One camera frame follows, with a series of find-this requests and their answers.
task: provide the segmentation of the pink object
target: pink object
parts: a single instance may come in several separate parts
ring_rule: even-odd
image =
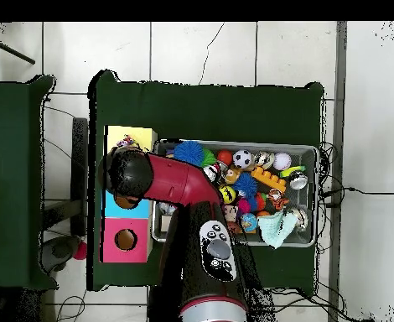
[[[136,246],[130,251],[123,251],[115,243],[115,235],[121,230],[136,233]],[[148,219],[105,217],[103,234],[103,260],[107,263],[145,263],[148,257]]]
[[[86,243],[85,242],[82,241],[80,243],[80,245],[78,246],[78,250],[76,251],[73,258],[77,259],[78,261],[86,259]]]
[[[251,212],[251,204],[246,199],[240,199],[236,206],[239,208],[241,215]]]

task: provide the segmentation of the green object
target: green object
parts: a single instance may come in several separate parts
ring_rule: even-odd
[[[199,139],[253,143],[303,144],[318,147],[320,102],[323,87],[180,86],[157,82],[118,82],[109,70],[90,84],[90,144],[101,161],[105,125],[150,127],[158,138]],[[240,129],[247,125],[249,129]],[[159,278],[162,244],[155,242],[147,263],[100,263],[101,186],[96,179],[93,280],[101,285],[154,285]],[[257,271],[266,288],[301,288],[314,291],[314,247],[252,247]]]
[[[0,82],[0,287],[57,286],[39,266],[41,105],[53,84]]]
[[[201,162],[202,168],[208,165],[215,164],[216,162],[215,155],[208,148],[203,148],[203,154],[205,155],[205,157],[203,158],[203,162]]]
[[[281,177],[281,178],[288,177],[292,172],[295,172],[296,170],[301,170],[303,172],[304,170],[306,170],[306,167],[304,167],[304,165],[299,165],[297,167],[291,167],[291,168],[285,169],[279,174],[279,177]]]

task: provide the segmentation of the yellow lego brick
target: yellow lego brick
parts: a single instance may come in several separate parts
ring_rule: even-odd
[[[264,171],[261,167],[256,167],[254,170],[252,170],[251,176],[256,180],[261,181],[265,185],[270,186],[271,188],[278,189],[281,193],[284,193],[287,189],[286,180],[279,179],[277,175],[270,173],[268,170]]]

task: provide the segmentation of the green table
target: green table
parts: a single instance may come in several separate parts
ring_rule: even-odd
[[[39,266],[41,106],[53,83],[0,82],[0,287],[56,288]]]
[[[150,127],[159,138],[285,143],[319,146],[323,87],[180,86],[158,82],[119,82],[109,70],[90,83],[90,176],[102,158],[105,125]],[[94,257],[88,262],[87,286],[154,285],[162,245],[154,243],[147,263],[100,263],[101,187],[89,182],[89,236]],[[314,291],[314,247],[252,247],[264,287]]]

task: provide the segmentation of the light blue cloth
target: light blue cloth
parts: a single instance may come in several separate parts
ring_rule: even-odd
[[[297,220],[298,218],[291,212],[284,216],[282,210],[274,215],[258,217],[262,240],[274,249],[279,248],[293,231]]]

